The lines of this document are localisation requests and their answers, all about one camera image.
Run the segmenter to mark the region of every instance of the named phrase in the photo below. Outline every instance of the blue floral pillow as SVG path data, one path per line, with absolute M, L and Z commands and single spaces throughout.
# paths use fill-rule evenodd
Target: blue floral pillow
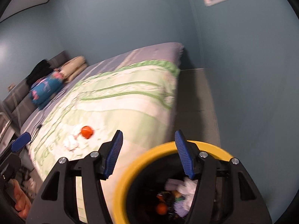
M 63 77 L 58 71 L 52 72 L 49 76 L 40 80 L 30 90 L 32 102 L 43 109 L 54 96 L 62 89 Z

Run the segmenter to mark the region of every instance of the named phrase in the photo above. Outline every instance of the blue gripper pad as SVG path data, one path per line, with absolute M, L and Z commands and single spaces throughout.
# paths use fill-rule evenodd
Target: blue gripper pad
M 200 150 L 196 144 L 186 141 L 181 130 L 175 132 L 174 139 L 185 174 L 193 180 L 195 177 L 194 167 L 195 164 L 197 164 L 196 158 L 200 153 Z
M 19 151 L 22 147 L 26 146 L 30 141 L 31 141 L 31 135 L 28 132 L 23 133 L 11 144 L 12 152 Z
M 113 173 L 119 152 L 121 151 L 121 147 L 123 145 L 123 140 L 123 133 L 118 130 L 110 143 L 112 146 L 105 161 L 105 170 L 103 175 L 107 179 Z

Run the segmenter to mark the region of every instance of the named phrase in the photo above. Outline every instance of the yellow trash can rim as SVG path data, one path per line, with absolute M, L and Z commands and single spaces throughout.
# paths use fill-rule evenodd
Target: yellow trash can rim
M 232 158 L 225 150 L 201 141 L 190 141 L 197 144 L 201 151 L 210 153 L 214 158 L 229 161 Z M 129 224 L 126 213 L 126 198 L 131 183 L 136 176 L 150 163 L 167 155 L 177 153 L 175 142 L 169 142 L 160 146 L 154 147 L 138 157 L 124 172 L 117 184 L 114 201 L 113 201 L 113 217 L 116 224 Z

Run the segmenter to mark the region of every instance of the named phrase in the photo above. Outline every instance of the black cable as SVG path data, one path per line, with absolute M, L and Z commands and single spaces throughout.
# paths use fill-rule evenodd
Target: black cable
M 41 129 L 42 127 L 42 123 L 44 122 L 44 113 L 46 111 L 47 108 L 50 107 L 50 105 L 52 103 L 54 103 L 57 99 L 59 99 L 61 96 L 63 96 L 65 93 L 66 93 L 66 89 L 60 91 L 56 97 L 54 99 L 52 99 L 52 101 L 50 102 L 50 104 L 48 104 L 45 108 L 43 108 L 42 110 L 42 115 L 41 115 L 41 118 L 39 119 L 39 121 L 35 124 L 35 126 L 33 127 L 33 131 L 31 132 L 31 141 L 29 143 L 29 145 L 35 140 L 35 138 L 37 137 L 38 135 L 38 132 L 39 130 Z

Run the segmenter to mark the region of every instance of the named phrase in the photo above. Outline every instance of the human hand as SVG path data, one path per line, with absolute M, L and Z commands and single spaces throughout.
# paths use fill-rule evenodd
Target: human hand
M 19 217 L 27 218 L 29 210 L 31 208 L 31 202 L 21 189 L 18 181 L 16 181 L 15 179 L 12 179 L 12 181 L 14 185 L 13 195 L 16 199 L 15 209 L 19 211 Z

